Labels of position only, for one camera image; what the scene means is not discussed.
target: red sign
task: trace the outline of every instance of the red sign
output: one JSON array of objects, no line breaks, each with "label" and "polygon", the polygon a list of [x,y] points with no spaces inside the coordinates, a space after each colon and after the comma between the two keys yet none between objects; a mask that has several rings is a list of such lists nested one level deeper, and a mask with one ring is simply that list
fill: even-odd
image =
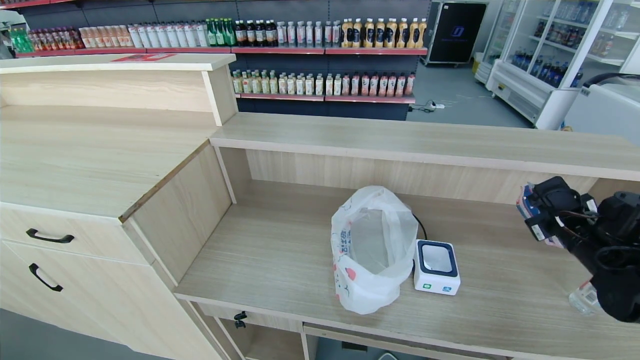
[{"label": "red sign", "polygon": [[125,56],[123,58],[111,60],[114,61],[158,61],[175,56],[176,54],[135,54]]}]

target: drawer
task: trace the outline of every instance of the drawer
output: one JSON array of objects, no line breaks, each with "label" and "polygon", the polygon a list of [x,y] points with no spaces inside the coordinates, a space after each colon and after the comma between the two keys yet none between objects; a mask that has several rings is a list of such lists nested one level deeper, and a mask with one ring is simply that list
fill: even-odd
[{"label": "drawer", "polygon": [[[234,316],[242,313],[240,307],[232,309],[230,307],[222,307],[217,305],[198,303],[202,308],[202,312],[209,316],[215,316],[216,318],[222,318],[227,320],[233,320]],[[265,315],[260,313],[254,313],[253,311],[244,311],[246,318],[243,319],[245,323],[254,325],[271,327],[274,329],[302,332],[302,322],[282,318],[279,316]]]},{"label": "drawer", "polygon": [[82,255],[147,264],[117,219],[0,204],[7,240]]}]

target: checkout counter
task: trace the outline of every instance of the checkout counter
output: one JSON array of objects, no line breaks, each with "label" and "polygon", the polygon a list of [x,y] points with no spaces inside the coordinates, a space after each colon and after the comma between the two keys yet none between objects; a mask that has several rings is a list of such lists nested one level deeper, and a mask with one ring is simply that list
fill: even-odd
[{"label": "checkout counter", "polygon": [[[630,142],[241,113],[233,54],[124,56],[0,62],[1,307],[171,359],[314,360],[319,337],[441,360],[639,353],[639,326],[569,305],[588,272],[515,207],[554,175],[598,200],[633,190]],[[342,308],[330,218],[370,184],[455,246],[455,297],[407,279],[373,314]]]}]

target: logo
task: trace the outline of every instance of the logo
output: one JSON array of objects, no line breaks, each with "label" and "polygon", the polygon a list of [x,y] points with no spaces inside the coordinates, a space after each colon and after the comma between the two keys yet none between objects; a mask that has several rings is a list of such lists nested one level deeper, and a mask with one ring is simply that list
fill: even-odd
[{"label": "logo", "polygon": [[465,31],[464,26],[454,26],[453,31],[451,32],[451,37],[459,38],[462,36],[462,33]]}]

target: gray floor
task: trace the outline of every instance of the gray floor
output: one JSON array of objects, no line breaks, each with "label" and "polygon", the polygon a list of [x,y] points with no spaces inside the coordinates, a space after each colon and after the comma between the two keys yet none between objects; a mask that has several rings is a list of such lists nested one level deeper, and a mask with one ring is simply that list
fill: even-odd
[{"label": "gray floor", "polygon": [[413,89],[416,106],[433,100],[444,109],[433,113],[411,111],[407,121],[446,124],[532,127],[531,123],[504,101],[491,98],[491,92],[476,81],[471,66],[418,64]]}]

